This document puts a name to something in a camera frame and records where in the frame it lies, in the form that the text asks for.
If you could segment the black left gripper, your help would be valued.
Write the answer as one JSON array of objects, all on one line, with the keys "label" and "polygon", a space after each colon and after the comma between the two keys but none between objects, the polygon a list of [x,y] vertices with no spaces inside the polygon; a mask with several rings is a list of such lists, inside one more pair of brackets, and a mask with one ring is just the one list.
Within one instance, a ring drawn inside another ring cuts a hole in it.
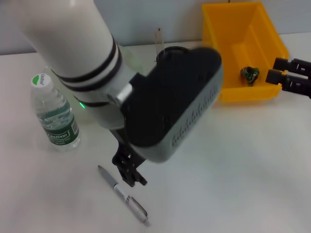
[{"label": "black left gripper", "polygon": [[111,130],[110,132],[118,141],[118,149],[112,158],[112,163],[117,166],[122,180],[130,187],[134,187],[136,182],[145,186],[148,183],[147,180],[137,170],[134,171],[134,175],[132,176],[132,172],[127,167],[137,168],[146,159],[138,155],[129,145],[125,129]]}]

